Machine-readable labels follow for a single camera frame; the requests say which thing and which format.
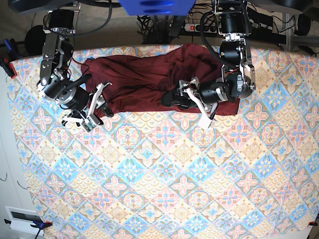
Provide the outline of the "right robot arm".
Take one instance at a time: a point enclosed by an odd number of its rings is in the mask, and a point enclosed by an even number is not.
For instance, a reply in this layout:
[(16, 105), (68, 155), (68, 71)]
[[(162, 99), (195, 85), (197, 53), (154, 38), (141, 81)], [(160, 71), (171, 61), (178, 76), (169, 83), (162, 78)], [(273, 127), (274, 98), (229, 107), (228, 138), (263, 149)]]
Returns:
[(37, 90), (46, 100), (70, 111), (70, 114), (63, 117), (63, 125), (74, 123), (90, 132), (103, 124), (94, 112), (96, 109), (100, 109), (108, 117), (113, 117), (114, 114), (102, 95), (102, 91), (111, 82), (99, 83), (93, 91), (88, 92), (81, 86), (92, 78), (91, 74), (84, 72), (78, 80), (71, 80), (69, 63), (74, 52), (73, 41), (77, 37), (73, 23), (76, 9), (72, 7), (78, 7), (78, 4), (77, 0), (8, 1), (8, 6), (18, 13), (48, 11), (43, 19), (45, 42)]

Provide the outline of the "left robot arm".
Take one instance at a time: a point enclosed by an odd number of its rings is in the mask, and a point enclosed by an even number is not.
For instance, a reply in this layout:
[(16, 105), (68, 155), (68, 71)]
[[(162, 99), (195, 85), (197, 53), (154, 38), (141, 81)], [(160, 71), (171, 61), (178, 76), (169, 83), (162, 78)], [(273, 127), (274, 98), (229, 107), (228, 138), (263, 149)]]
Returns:
[[(214, 125), (219, 104), (245, 99), (256, 89), (255, 68), (247, 39), (251, 34), (247, 2), (214, 0), (212, 5), (212, 11), (201, 17), (200, 37), (209, 53), (222, 63), (221, 77), (207, 83), (199, 82), (197, 77), (190, 81), (180, 80), (161, 98), (161, 104), (167, 107), (178, 106), (182, 110), (198, 108), (201, 112), (199, 126), (203, 129)], [(224, 37), (219, 52), (215, 52), (204, 36), (204, 22), (210, 15), (215, 17), (218, 34)]]

